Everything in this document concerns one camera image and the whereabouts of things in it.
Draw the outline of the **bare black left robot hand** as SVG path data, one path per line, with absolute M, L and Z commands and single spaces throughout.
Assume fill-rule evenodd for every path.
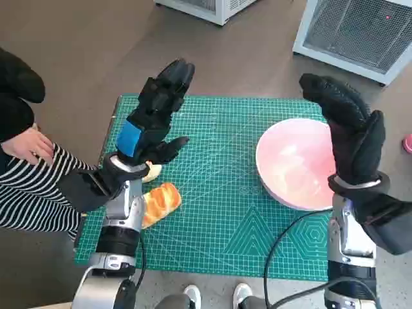
M 195 65 L 176 59 L 156 77 L 149 77 L 117 138 L 121 161 L 138 165 L 170 162 L 188 142 L 186 136 L 164 142 L 171 128 L 172 114 L 179 111 L 195 72 Z

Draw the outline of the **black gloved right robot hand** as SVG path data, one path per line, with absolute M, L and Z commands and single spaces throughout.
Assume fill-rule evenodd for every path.
M 383 112 L 370 111 L 356 89 L 333 77 L 304 73 L 299 85 L 329 125 L 337 176 L 350 185 L 376 182 L 386 138 Z

